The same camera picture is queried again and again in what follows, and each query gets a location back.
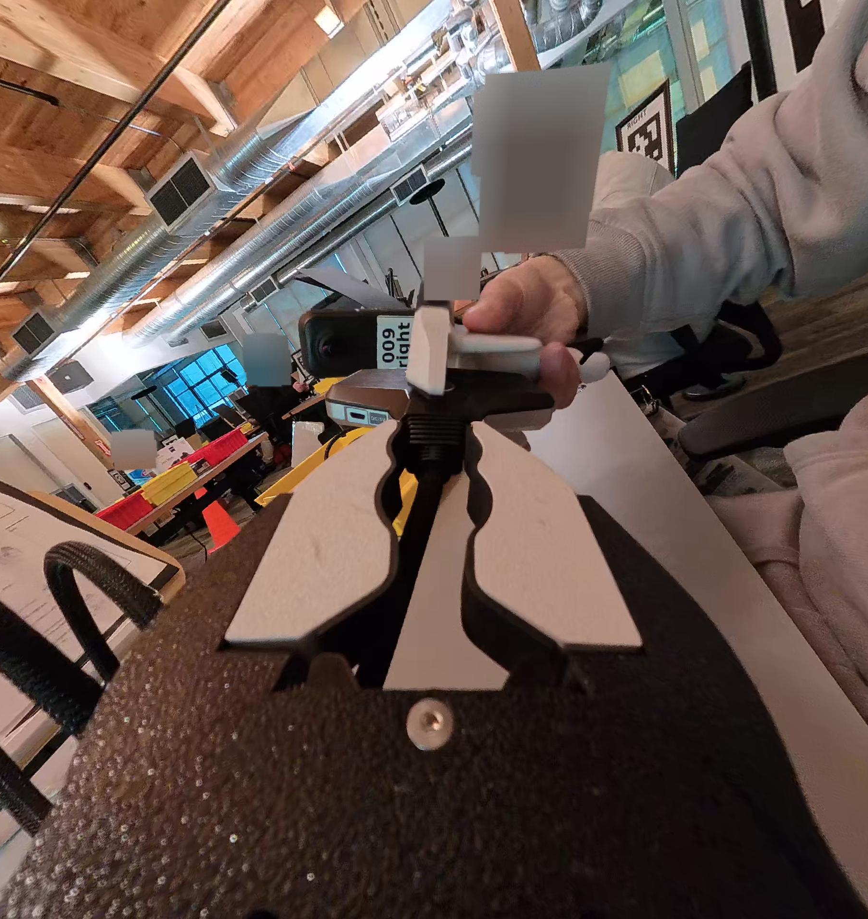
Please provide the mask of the blue paned window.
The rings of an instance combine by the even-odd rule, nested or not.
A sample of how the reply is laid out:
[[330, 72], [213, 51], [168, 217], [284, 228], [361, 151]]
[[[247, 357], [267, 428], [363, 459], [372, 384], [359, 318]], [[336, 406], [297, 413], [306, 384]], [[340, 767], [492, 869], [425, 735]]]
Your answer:
[[192, 421], [199, 429], [218, 417], [217, 407], [234, 408], [231, 396], [245, 391], [246, 376], [235, 346], [222, 345], [141, 373], [154, 387], [152, 400], [171, 421]]

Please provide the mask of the person's right forearm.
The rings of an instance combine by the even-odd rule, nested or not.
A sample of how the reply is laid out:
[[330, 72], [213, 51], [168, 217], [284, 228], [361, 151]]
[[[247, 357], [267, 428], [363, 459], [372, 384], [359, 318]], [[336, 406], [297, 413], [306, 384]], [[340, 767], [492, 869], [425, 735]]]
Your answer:
[[868, 2], [848, 2], [808, 73], [749, 109], [714, 155], [651, 197], [595, 210], [584, 248], [557, 259], [601, 338], [868, 273]]

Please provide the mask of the long wooden workbench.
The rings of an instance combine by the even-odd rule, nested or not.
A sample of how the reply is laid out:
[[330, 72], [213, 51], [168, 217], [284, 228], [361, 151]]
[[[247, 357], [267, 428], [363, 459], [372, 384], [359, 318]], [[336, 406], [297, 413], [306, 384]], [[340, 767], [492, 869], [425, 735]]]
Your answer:
[[184, 501], [194, 498], [197, 491], [204, 490], [207, 491], [210, 482], [219, 476], [221, 476], [227, 469], [229, 469], [235, 462], [241, 460], [248, 453], [256, 450], [264, 442], [268, 440], [267, 432], [263, 431], [257, 436], [250, 438], [244, 447], [241, 447], [233, 452], [233, 454], [226, 457], [218, 465], [203, 471], [198, 478], [196, 478], [192, 483], [190, 483], [185, 489], [180, 492], [175, 493], [170, 496], [162, 505], [154, 507], [152, 511], [147, 514], [145, 517], [139, 519], [138, 521], [131, 524], [125, 532], [132, 536], [138, 536], [143, 532], [147, 527], [158, 524], [160, 521], [163, 521], [166, 516], [173, 511], [175, 507], [183, 503]]

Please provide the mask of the person's right hand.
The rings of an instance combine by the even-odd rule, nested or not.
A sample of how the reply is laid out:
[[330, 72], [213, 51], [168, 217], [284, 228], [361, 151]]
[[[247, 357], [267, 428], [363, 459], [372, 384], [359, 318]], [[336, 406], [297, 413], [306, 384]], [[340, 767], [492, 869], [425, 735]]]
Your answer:
[[473, 334], [528, 336], [542, 343], [539, 385], [567, 408], [581, 384], [578, 364], [568, 351], [588, 316], [586, 295], [557, 259], [543, 256], [502, 272], [462, 314]]

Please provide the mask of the silver spiral air duct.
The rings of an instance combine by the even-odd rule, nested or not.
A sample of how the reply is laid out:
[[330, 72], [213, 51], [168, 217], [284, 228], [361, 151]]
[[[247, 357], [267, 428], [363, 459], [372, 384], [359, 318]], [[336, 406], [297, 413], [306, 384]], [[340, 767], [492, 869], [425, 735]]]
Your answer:
[[49, 316], [59, 335], [32, 356], [14, 346], [0, 365], [2, 376], [12, 382], [35, 379], [87, 344], [246, 199], [366, 111], [417, 53], [433, 48], [436, 31], [453, 11], [452, 2], [428, 3], [316, 107], [283, 118], [276, 100], [257, 111], [209, 155], [214, 194], [171, 232], [152, 213], [75, 289], [60, 312]]
[[453, 125], [426, 119], [394, 143], [382, 128], [370, 132], [184, 282], [124, 334], [125, 342], [133, 348], [173, 343], [232, 309], [273, 271], [471, 125], [468, 113]]

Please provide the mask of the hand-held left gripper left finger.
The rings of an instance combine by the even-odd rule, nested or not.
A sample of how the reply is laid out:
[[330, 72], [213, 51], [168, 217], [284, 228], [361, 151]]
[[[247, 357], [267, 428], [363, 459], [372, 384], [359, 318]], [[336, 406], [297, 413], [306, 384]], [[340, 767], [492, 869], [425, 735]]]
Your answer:
[[397, 422], [371, 428], [290, 495], [227, 627], [225, 650], [393, 657], [405, 618], [394, 520]]

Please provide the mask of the orange traffic cone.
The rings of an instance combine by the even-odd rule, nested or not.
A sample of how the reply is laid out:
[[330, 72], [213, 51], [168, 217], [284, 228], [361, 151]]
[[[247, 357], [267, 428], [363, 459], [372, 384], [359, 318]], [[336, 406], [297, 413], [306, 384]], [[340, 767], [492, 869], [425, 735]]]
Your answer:
[[206, 529], [210, 534], [208, 555], [233, 541], [242, 531], [241, 526], [231, 516], [222, 499], [216, 499], [201, 510]]

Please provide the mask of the black floor lamp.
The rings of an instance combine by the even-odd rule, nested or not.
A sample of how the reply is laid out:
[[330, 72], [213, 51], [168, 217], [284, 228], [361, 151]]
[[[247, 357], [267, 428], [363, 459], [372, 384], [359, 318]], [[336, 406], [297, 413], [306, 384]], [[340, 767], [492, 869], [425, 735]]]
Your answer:
[[437, 196], [437, 195], [440, 193], [440, 191], [445, 187], [445, 185], [446, 185], [446, 182], [445, 182], [445, 181], [446, 181], [446, 180], [443, 179], [443, 178], [437, 178], [437, 179], [434, 179], [434, 180], [430, 181], [430, 182], [427, 183], [424, 187], [422, 187], [421, 189], [419, 189], [419, 190], [409, 199], [409, 203], [410, 203], [412, 206], [421, 206], [422, 204], [427, 203], [428, 206], [429, 206], [429, 209], [430, 209], [431, 213], [433, 213], [433, 216], [434, 216], [434, 218], [435, 218], [435, 220], [436, 220], [436, 222], [437, 222], [437, 224], [438, 224], [438, 226], [439, 226], [439, 228], [440, 228], [440, 233], [441, 233], [441, 235], [444, 236], [444, 237], [449, 237], [449, 236], [450, 236], [450, 232], [449, 232], [449, 230], [448, 230], [448, 228], [447, 228], [447, 225], [445, 224], [445, 222], [444, 222], [444, 220], [443, 220], [443, 218], [442, 218], [442, 215], [441, 215], [440, 210], [439, 210], [439, 208], [438, 208], [437, 202], [435, 201], [436, 196]]

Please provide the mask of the black chair backrest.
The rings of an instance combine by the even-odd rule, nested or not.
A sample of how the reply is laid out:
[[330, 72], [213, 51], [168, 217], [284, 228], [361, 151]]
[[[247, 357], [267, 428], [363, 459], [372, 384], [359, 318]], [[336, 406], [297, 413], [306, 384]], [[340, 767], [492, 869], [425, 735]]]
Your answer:
[[734, 123], [752, 106], [752, 68], [745, 63], [711, 99], [677, 122], [676, 177], [716, 153]]

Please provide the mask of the grey usb hub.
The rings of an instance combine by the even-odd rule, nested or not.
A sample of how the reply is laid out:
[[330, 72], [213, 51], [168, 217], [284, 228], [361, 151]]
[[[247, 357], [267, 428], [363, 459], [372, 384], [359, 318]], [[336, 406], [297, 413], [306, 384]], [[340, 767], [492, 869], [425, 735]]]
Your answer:
[[404, 370], [360, 370], [325, 395], [329, 418], [341, 426], [379, 426], [406, 416], [483, 422], [503, 433], [537, 430], [555, 409], [554, 399], [527, 377], [490, 370], [448, 370], [440, 396], [406, 381]]

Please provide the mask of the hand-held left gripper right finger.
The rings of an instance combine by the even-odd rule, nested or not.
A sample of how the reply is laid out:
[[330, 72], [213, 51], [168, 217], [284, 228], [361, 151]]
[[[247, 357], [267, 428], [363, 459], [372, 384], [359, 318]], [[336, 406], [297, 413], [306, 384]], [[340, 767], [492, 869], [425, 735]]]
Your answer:
[[487, 655], [643, 647], [578, 495], [539, 458], [483, 422], [465, 455], [473, 523], [462, 626]]

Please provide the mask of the large yellow plastic bin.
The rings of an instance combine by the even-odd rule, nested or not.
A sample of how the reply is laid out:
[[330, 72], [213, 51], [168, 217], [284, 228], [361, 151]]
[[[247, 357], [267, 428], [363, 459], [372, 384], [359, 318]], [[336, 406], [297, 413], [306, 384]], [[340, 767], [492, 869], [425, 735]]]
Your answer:
[[[334, 437], [327, 444], [319, 446], [306, 459], [297, 466], [291, 468], [277, 482], [262, 492], [256, 498], [256, 503], [261, 507], [265, 507], [280, 494], [292, 493], [301, 482], [305, 481], [306, 478], [331, 456], [341, 452], [370, 430], [369, 427], [352, 428], [346, 433]], [[404, 534], [405, 524], [416, 498], [417, 478], [408, 471], [402, 471], [399, 478], [399, 488], [402, 499], [402, 509], [394, 518], [393, 529], [396, 535], [401, 538]]]

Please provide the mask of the thin black ceiling pipe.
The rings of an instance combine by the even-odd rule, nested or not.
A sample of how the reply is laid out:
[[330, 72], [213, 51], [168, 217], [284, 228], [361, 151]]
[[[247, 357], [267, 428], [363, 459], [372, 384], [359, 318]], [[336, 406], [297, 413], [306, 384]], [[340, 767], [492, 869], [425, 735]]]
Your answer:
[[[55, 198], [48, 202], [45, 211], [39, 214], [37, 222], [5, 256], [0, 264], [0, 284], [15, 270], [35, 241], [42, 237], [46, 226], [59, 211], [72, 204], [72, 197], [78, 193], [80, 186], [93, 176], [95, 168], [100, 165], [109, 150], [157, 96], [165, 95], [165, 103], [168, 106], [182, 110], [193, 118], [196, 118], [200, 111], [211, 114], [213, 110], [221, 107], [219, 103], [210, 106], [204, 102], [204, 98], [211, 95], [210, 91], [198, 86], [201, 78], [183, 68], [182, 62], [229, 4], [228, 1], [214, 2], [168, 59], [148, 54], [129, 43], [120, 44], [118, 39], [107, 40], [101, 34], [91, 35], [93, 39], [103, 41], [103, 46], [99, 48], [91, 44], [83, 48], [83, 41], [79, 41], [73, 48], [63, 46], [60, 49], [49, 49], [44, 45], [37, 47], [42, 53], [51, 54], [52, 63], [60, 64], [65, 70], [63, 75], [55, 74], [56, 78], [69, 78], [70, 73], [74, 72], [81, 80], [89, 80], [86, 87], [100, 95], [111, 87], [118, 88], [119, 91], [128, 87], [130, 107], [114, 122], [92, 154], [80, 162], [78, 171], [69, 178], [68, 183]], [[61, 22], [45, 22], [41, 17], [41, 10], [41, 6], [27, 6], [23, 2], [0, 2], [0, 57], [5, 57], [7, 52], [12, 51], [15, 51], [17, 56], [32, 56], [28, 48], [32, 37], [18, 29], [18, 17], [23, 17], [28, 23], [42, 29], [42, 39], [54, 38], [60, 32], [65, 41], [83, 40], [84, 29], [71, 32], [63, 29]]]

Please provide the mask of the small yellow storage bin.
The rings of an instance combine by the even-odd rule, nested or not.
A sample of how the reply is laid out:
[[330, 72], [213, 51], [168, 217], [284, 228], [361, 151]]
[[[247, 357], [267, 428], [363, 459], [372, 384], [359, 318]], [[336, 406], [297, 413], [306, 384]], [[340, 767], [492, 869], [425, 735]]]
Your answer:
[[144, 500], [152, 507], [166, 504], [176, 494], [194, 484], [198, 475], [186, 461], [175, 463], [168, 470], [154, 476], [141, 486]]

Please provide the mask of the wooden board with paper sheet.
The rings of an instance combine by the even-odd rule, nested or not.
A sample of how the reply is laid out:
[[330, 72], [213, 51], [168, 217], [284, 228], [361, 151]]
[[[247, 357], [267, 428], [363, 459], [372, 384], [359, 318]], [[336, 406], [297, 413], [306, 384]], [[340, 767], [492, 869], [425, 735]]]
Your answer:
[[[171, 556], [58, 498], [38, 498], [0, 482], [0, 600], [85, 672], [97, 677], [47, 586], [43, 561], [54, 545], [78, 541], [101, 549], [171, 600], [185, 583]], [[60, 729], [0, 673], [0, 745], [17, 764], [29, 763]]]

